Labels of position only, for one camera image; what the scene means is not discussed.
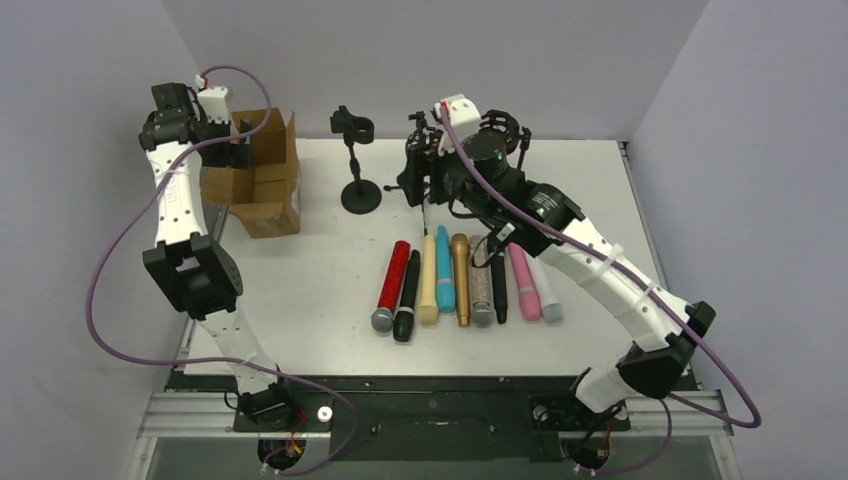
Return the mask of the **silver glitter microphone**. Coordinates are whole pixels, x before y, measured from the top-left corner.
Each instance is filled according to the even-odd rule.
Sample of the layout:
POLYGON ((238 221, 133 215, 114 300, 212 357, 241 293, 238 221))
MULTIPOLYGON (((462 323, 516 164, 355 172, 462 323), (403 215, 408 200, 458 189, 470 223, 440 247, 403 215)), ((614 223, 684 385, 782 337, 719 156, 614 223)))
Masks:
POLYGON ((489 269, 486 240, 481 235, 470 238, 469 288, 471 301, 471 323, 478 328, 490 327, 495 322, 495 312, 490 299, 489 269))

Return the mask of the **blue microphone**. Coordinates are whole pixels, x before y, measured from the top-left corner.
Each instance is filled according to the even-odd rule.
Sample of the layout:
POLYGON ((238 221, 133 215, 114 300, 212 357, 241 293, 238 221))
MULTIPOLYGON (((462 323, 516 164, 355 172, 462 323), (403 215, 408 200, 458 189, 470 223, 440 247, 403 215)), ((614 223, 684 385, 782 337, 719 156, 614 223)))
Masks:
POLYGON ((441 313, 451 313, 456 308, 453 282, 450 238, 447 228, 439 225, 436 234, 436 302, 441 313))

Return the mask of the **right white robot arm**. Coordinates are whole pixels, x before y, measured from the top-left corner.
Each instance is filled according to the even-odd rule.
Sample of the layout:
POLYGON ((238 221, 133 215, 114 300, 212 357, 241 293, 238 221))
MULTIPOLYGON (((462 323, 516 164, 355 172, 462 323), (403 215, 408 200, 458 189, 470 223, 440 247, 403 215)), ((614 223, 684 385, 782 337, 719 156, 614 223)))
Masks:
POLYGON ((584 370, 573 384, 585 411, 605 413, 640 394, 665 400, 716 318, 705 301, 688 302, 661 288, 611 243, 581 208, 550 183, 535 181, 511 165, 522 147, 505 133, 483 129, 460 151, 446 148, 447 133, 419 129, 405 142, 405 166, 397 177, 415 207, 460 203, 489 227, 499 249, 518 246, 571 278, 629 333, 631 346, 607 366, 584 370))

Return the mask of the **clip mic stand round base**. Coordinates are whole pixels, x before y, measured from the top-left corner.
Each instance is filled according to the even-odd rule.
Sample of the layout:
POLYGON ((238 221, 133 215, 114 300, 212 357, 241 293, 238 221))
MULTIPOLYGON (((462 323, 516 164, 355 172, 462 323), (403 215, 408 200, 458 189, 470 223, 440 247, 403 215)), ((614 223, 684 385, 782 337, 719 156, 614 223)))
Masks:
POLYGON ((356 144, 367 145, 374 141, 374 123, 366 117, 353 115, 345 105, 339 105, 330 117, 333 134, 340 134, 349 152, 349 167, 353 180, 340 195, 343 208, 349 213, 365 215, 381 203, 382 192, 374 182, 361 177, 361 166, 356 157, 356 144))

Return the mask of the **brown cardboard box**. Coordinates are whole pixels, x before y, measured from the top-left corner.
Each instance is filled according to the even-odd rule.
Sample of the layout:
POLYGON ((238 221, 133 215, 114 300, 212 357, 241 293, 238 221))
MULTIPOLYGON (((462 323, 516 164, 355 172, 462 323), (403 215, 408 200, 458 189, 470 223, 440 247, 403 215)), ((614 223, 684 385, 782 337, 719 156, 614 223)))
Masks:
POLYGON ((300 163, 295 117, 276 107, 268 123, 250 138, 252 167, 209 168, 201 180, 201 199, 224 205, 254 239, 300 232, 300 163))

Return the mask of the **slim black microphone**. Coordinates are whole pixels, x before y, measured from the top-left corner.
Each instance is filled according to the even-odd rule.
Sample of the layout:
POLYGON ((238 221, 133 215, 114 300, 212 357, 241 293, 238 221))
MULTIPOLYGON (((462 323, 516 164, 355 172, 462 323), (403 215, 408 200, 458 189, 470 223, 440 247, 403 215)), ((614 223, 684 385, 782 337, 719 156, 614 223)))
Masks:
POLYGON ((506 282, 506 270, 504 256, 502 253, 490 254, 490 273, 492 281, 493 306, 496 321, 503 325, 508 319, 508 293, 506 282))

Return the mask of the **cream microphone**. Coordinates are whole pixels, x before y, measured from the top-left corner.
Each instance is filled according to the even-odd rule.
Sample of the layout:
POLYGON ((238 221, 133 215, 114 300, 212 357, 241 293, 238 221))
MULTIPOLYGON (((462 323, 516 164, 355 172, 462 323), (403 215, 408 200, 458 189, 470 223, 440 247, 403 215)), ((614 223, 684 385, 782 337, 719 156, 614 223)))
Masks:
POLYGON ((434 325, 438 321, 439 308, 436 299, 436 243, 431 234, 424 236, 421 251, 419 299, 416 309, 421 325, 434 325))

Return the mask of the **tripod shock mount stand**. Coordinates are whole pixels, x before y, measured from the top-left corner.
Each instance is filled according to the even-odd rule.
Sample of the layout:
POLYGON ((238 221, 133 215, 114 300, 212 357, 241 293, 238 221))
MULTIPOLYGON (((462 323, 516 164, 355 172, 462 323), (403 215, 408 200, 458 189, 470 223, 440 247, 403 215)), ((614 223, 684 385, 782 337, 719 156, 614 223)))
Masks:
MULTIPOLYGON (((443 131, 436 128, 435 126, 430 126, 429 123, 428 123, 428 120, 426 119, 426 115, 423 111, 418 111, 416 113, 410 114, 408 116, 408 119, 410 121, 415 122, 415 128, 414 128, 413 132, 408 136, 408 138, 411 135, 441 135, 441 137, 442 137, 443 131)), ((391 192, 391 191, 394 191, 394 190, 402 191, 401 188, 397 184, 397 180, 396 180, 395 185, 384 185, 383 190, 386 191, 386 192, 391 192)), ((428 198, 429 192, 428 192, 428 190, 429 190, 429 186, 425 185, 424 202, 421 205, 416 206, 416 207, 419 207, 420 210, 421 210, 422 229, 423 229, 423 235, 424 236, 429 234, 427 214, 426 214, 426 206, 428 204, 433 204, 433 203, 429 202, 429 198, 428 198)))

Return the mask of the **gold microphone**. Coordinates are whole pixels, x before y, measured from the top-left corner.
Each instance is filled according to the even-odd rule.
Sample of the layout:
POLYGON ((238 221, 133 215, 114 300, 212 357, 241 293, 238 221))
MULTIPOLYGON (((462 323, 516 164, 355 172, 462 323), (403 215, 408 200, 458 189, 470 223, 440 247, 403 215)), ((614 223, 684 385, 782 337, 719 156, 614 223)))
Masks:
POLYGON ((456 233, 451 237, 450 251, 454 267, 454 285, 456 294, 456 314, 458 325, 462 328, 471 326, 471 302, 469 280, 469 239, 464 233, 456 233))

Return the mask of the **white grey microphone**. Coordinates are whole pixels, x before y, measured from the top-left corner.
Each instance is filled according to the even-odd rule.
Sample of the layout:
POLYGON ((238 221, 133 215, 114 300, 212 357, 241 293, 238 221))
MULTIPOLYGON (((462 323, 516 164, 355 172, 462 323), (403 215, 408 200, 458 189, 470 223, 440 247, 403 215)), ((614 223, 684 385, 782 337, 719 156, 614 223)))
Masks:
POLYGON ((554 293, 542 262, 536 257, 528 256, 527 264, 539 296, 542 319, 548 324, 562 322, 563 305, 554 293))

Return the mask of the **red glitter microphone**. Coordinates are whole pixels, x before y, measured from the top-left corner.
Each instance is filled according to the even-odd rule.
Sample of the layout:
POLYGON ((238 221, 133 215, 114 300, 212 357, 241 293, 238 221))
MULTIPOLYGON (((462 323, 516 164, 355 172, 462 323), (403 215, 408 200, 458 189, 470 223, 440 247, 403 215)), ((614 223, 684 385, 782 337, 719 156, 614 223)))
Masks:
POLYGON ((378 333, 388 333, 393 327, 410 251, 411 245, 405 240, 394 244, 377 306, 370 316, 371 326, 378 333))

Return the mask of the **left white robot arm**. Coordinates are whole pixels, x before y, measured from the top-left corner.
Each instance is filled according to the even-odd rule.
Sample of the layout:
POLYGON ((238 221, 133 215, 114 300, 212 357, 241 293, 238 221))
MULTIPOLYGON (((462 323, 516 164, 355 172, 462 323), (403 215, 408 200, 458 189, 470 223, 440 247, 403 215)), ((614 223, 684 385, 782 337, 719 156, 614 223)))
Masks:
POLYGON ((244 285, 235 260, 208 232, 200 183, 205 167, 252 166, 246 133, 235 126, 229 91, 204 78, 192 88, 164 83, 151 89, 156 108, 139 142, 157 187, 158 227, 143 264, 171 305, 196 321, 228 357, 237 410, 257 426, 289 429, 301 419, 285 379, 260 346, 239 306, 244 285))

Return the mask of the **pink microphone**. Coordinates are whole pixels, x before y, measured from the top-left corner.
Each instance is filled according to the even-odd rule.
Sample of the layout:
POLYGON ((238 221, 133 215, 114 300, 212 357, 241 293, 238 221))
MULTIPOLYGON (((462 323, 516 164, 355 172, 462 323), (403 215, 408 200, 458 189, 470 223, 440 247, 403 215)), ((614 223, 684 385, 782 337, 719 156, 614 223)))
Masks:
POLYGON ((541 304, 529 269, 526 253, 520 246, 514 243, 510 243, 507 249, 513 269, 521 314, 527 322, 537 322, 541 319, 541 304))

